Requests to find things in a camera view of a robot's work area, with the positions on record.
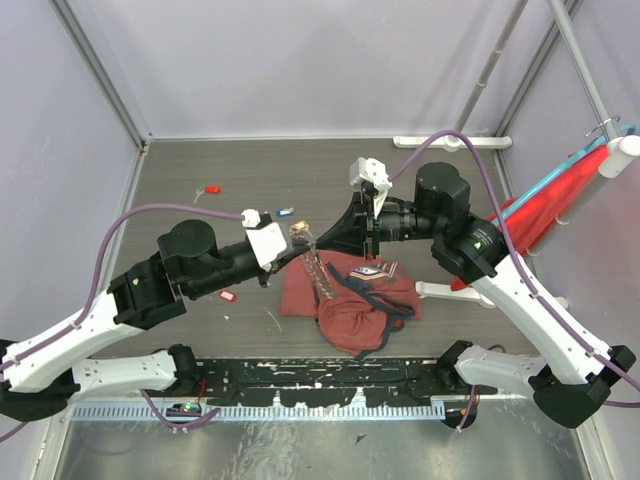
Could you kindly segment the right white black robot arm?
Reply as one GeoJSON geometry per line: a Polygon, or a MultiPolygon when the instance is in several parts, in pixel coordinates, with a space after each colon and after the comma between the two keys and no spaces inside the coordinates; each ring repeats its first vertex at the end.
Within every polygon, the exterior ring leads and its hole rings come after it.
{"type": "Polygon", "coordinates": [[[528,397],[557,424],[576,428],[605,404],[636,357],[600,341],[507,247],[503,233],[470,210],[470,186],[443,162],[421,166],[414,198],[389,196],[385,165],[359,158],[350,167],[351,203],[318,247],[373,258],[381,242],[429,240],[440,267],[489,300],[525,335],[536,357],[499,353],[456,341],[436,363],[449,393],[486,386],[528,397]]]}

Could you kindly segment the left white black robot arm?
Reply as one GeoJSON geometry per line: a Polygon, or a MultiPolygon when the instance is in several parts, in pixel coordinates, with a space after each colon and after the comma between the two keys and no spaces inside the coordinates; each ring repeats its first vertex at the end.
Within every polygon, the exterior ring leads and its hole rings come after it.
{"type": "Polygon", "coordinates": [[[269,277],[308,251],[286,226],[264,220],[220,248],[213,228],[186,220],[157,240],[158,250],[113,279],[89,309],[29,340],[1,343],[7,363],[1,413],[19,422],[53,416],[83,398],[138,390],[188,396],[201,381],[193,351],[181,344],[147,356],[100,360],[95,353],[185,314],[197,300],[250,279],[269,277]]]}

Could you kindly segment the key with yellow tag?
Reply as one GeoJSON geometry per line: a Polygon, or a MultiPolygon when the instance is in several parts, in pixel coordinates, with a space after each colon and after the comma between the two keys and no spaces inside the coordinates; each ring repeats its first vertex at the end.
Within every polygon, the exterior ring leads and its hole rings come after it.
{"type": "Polygon", "coordinates": [[[313,235],[310,232],[309,224],[304,220],[292,224],[289,231],[293,239],[306,241],[313,239],[313,235]]]}

